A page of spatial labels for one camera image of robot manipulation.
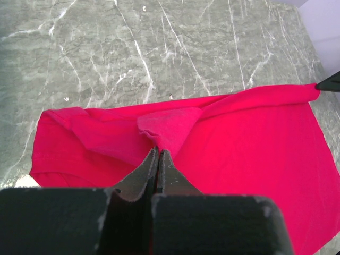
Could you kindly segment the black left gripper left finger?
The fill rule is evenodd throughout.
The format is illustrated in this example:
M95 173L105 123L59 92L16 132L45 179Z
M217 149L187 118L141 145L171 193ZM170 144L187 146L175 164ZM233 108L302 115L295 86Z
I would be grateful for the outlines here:
M148 254L159 150L107 188L1 190L1 254Z

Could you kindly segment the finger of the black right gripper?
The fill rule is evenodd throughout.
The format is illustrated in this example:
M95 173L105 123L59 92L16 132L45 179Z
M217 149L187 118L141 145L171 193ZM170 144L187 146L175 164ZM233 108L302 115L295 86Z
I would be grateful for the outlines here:
M316 84L319 91L340 92L340 71Z

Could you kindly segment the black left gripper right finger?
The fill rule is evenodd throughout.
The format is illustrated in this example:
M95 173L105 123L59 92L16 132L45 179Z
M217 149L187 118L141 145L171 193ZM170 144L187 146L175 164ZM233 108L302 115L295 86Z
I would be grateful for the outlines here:
M258 195L204 195L160 154L151 200L153 254L293 254L277 205Z

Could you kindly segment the red t-shirt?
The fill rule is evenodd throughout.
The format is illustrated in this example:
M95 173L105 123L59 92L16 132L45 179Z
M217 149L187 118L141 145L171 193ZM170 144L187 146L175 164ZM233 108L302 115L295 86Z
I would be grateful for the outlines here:
M42 113L30 176L42 187L112 186L150 149L171 153L204 194L267 196L280 207L296 254L339 232L339 173L310 102L314 84L129 107Z

